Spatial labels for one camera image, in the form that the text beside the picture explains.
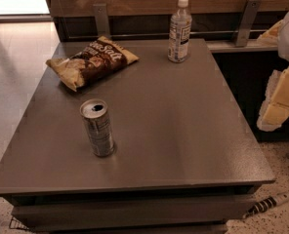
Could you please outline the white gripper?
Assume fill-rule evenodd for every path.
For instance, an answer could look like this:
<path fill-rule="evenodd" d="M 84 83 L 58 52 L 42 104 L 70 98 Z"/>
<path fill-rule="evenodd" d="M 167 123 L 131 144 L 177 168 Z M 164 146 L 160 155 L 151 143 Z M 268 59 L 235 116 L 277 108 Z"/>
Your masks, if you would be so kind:
<path fill-rule="evenodd" d="M 264 45 L 276 46 L 278 38 L 278 55 L 289 61 L 289 12 L 283 20 L 275 23 L 261 34 L 257 41 Z M 283 71 L 274 70 L 265 92 L 257 127 L 261 131 L 272 132 L 282 126 L 289 118 L 289 66 Z"/>

